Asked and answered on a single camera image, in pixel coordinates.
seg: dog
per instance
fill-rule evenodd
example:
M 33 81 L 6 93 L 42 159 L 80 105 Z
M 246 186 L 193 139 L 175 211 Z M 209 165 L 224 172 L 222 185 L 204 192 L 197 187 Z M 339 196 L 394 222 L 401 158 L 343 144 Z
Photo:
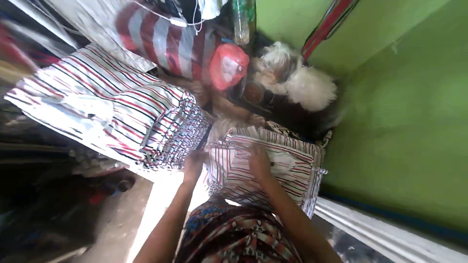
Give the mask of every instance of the dog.
M 320 111 L 336 99 L 336 85 L 324 72 L 303 65 L 302 56 L 286 44 L 275 42 L 254 58 L 254 81 L 278 95 L 287 95 L 308 111 Z

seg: white door frame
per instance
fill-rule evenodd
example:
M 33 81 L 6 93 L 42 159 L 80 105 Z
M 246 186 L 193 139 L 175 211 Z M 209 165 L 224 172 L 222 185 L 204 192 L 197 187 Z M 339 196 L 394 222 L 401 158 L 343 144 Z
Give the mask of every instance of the white door frame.
M 316 215 L 395 263 L 468 263 L 468 251 L 408 227 L 318 197 Z

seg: hand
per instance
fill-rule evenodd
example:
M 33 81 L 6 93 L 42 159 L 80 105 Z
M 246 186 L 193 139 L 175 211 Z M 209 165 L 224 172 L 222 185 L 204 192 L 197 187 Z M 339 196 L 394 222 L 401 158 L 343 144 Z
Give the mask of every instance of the hand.
M 202 173 L 203 162 L 208 157 L 208 153 L 202 151 L 191 151 L 185 158 L 183 168 L 183 182 L 195 186 Z
M 264 147 L 253 144 L 248 149 L 250 153 L 250 172 L 260 182 L 271 176 L 271 162 Z

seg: striped fabric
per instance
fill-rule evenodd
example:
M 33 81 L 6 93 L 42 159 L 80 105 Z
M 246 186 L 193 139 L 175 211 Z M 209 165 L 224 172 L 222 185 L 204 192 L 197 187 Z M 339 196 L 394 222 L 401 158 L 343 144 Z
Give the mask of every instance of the striped fabric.
M 322 147 L 255 127 L 233 128 L 224 142 L 209 144 L 209 175 L 206 180 L 210 195 L 221 194 L 243 205 L 255 205 L 268 211 L 274 208 L 250 173 L 247 148 L 262 145 L 272 161 L 272 174 L 281 186 L 312 217 L 322 175 Z
M 115 27 L 125 48 L 175 75 L 210 83 L 209 65 L 221 38 L 213 27 L 178 27 L 132 2 L 123 8 Z
M 5 99 L 36 121 L 142 168 L 178 169 L 209 125 L 189 92 L 126 66 L 95 44 L 18 82 Z

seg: pile of clothes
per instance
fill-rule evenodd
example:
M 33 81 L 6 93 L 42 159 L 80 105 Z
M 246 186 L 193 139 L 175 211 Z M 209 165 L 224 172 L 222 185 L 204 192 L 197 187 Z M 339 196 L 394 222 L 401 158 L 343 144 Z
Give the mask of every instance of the pile of clothes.
M 188 91 L 121 63 L 96 44 L 24 78 L 5 99 L 137 169 L 181 169 L 210 125 Z
M 205 147 L 210 155 L 208 193 L 273 212 L 267 194 L 249 168 L 247 149 L 257 144 L 268 153 L 272 175 L 306 215 L 312 217 L 320 182 L 327 173 L 320 165 L 330 136 L 331 133 L 323 142 L 312 144 L 265 128 L 234 127 L 223 140 L 209 142 Z

